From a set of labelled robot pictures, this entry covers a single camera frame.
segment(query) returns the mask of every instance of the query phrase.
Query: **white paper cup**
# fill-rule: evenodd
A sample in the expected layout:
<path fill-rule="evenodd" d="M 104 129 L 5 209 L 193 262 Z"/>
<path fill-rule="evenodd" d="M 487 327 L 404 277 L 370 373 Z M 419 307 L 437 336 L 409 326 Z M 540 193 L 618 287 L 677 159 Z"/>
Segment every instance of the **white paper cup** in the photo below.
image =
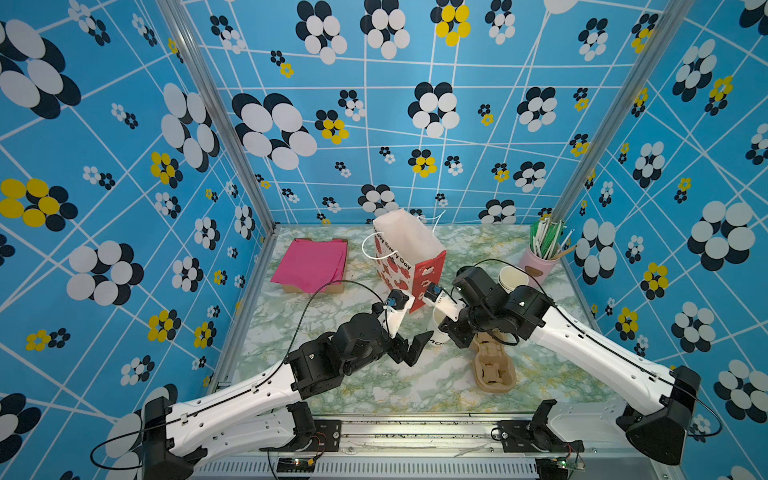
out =
<path fill-rule="evenodd" d="M 437 310 L 436 308 L 432 309 L 432 320 L 429 322 L 429 329 L 434 331 L 432 338 L 429 339 L 429 343 L 432 345 L 442 345 L 451 340 L 448 333 L 441 332 L 438 328 L 444 318 L 445 315 L 440 310 Z"/>
<path fill-rule="evenodd" d="M 520 285 L 528 285 L 528 275 L 513 266 L 507 265 L 498 273 L 498 284 L 502 286 L 506 293 L 510 293 Z"/>

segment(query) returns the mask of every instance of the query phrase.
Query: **robotic arm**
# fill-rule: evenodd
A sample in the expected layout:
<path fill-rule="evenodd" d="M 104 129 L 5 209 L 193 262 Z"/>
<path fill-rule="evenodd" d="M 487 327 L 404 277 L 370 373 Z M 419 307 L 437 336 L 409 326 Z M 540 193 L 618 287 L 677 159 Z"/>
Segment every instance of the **robotic arm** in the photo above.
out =
<path fill-rule="evenodd" d="M 315 432 L 303 400 L 335 389 L 344 377 L 389 355 L 413 366 L 432 332 L 412 344 L 397 329 L 414 297 L 393 290 L 386 304 L 357 313 L 288 353 L 264 372 L 211 395 L 169 405 L 165 397 L 144 407 L 144 480 L 183 480 L 195 465 L 259 448 L 296 451 Z"/>
<path fill-rule="evenodd" d="M 459 348 L 466 348 L 476 333 L 498 329 L 521 339 L 530 339 L 568 358 L 621 395 L 627 406 L 614 415 L 609 428 L 622 431 L 629 443 L 648 457 L 668 465 L 679 465 L 687 427 L 693 415 L 701 379 L 685 366 L 670 370 L 632 355 L 573 316 L 554 301 L 529 286 L 506 293 L 476 266 L 463 267 L 453 281 L 464 301 L 454 301 L 447 292 L 431 284 L 424 300 L 445 318 L 439 329 Z M 605 412 L 582 416 L 581 424 L 568 418 L 572 408 L 544 401 L 532 422 L 534 444 L 548 449 L 552 442 L 573 442 L 587 425 L 605 419 Z"/>

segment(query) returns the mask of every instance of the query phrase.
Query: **paper cup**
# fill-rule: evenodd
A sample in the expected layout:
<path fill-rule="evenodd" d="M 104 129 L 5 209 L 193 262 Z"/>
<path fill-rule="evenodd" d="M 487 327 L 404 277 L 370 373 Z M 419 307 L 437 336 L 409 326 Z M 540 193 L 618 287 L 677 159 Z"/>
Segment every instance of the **paper cup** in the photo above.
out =
<path fill-rule="evenodd" d="M 520 258 L 519 266 L 530 276 L 533 276 L 539 283 L 542 283 L 557 264 L 557 260 L 544 260 L 537 257 L 531 252 L 531 247 L 529 246 L 525 249 L 523 256 Z"/>
<path fill-rule="evenodd" d="M 438 326 L 440 323 L 442 323 L 442 320 L 445 318 L 445 315 L 436 308 L 432 309 L 432 320 L 429 322 L 429 329 L 434 331 L 432 334 L 432 338 L 429 339 L 429 343 L 431 345 L 442 345 L 443 343 L 447 343 L 451 340 L 451 337 L 448 336 L 448 333 L 440 331 Z"/>
<path fill-rule="evenodd" d="M 502 286 L 506 293 L 510 293 L 517 286 L 528 285 L 528 275 L 513 266 L 507 265 L 498 273 L 498 284 Z"/>

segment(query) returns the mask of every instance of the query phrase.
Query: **pink cup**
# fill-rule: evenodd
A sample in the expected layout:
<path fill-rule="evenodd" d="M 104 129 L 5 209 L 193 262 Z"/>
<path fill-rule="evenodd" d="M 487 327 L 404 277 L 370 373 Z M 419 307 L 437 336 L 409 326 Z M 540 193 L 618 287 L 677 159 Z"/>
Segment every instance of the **pink cup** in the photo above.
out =
<path fill-rule="evenodd" d="M 543 283 L 557 263 L 557 260 L 544 260 L 537 257 L 531 252 L 531 247 L 528 246 L 520 258 L 518 266 L 525 270 L 528 275 L 534 277 L 539 283 Z M 531 281 L 528 285 L 533 286 L 535 283 Z"/>

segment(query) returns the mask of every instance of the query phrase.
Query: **green marble surface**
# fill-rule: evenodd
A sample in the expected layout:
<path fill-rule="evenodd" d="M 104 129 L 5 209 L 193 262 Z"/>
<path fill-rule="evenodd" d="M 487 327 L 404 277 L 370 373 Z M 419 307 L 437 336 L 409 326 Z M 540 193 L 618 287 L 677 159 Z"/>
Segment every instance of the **green marble surface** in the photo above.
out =
<path fill-rule="evenodd" d="M 373 288 L 382 298 L 389 293 L 376 275 L 373 260 L 360 251 L 362 240 L 372 233 L 371 226 L 354 227 L 283 227 L 277 231 L 277 243 L 270 260 L 256 311 L 253 312 L 246 339 L 235 368 L 236 382 L 262 372 L 285 355 L 309 295 L 284 293 L 271 283 L 280 260 L 294 238 L 313 240 L 345 238 L 349 242 L 346 279 Z M 448 254 L 441 284 L 450 286 L 456 270 L 486 258 L 516 263 L 525 250 L 528 226 L 515 225 L 445 225 L 437 226 L 437 237 Z M 375 253 L 372 244 L 369 254 Z M 483 267 L 496 278 L 504 266 L 487 262 Z M 557 265 L 544 288 L 576 318 L 585 321 L 573 287 L 562 265 Z M 320 294 L 310 305 L 296 338 L 295 349 L 309 339 L 335 331 L 358 312 L 370 311 L 376 298 L 362 287 L 347 283 L 341 294 Z M 405 338 L 425 331 L 432 309 L 424 306 L 406 316 L 399 332 Z M 309 399 L 316 414 L 368 412 L 532 412 L 542 399 L 559 402 L 603 402 L 618 396 L 605 384 L 562 356 L 532 342 L 505 347 L 515 363 L 518 384 L 506 394 L 481 391 L 471 369 L 475 352 L 452 344 L 427 346 L 419 362 L 408 367 L 395 364 L 389 357 L 366 366 L 346 377 L 338 389 Z"/>

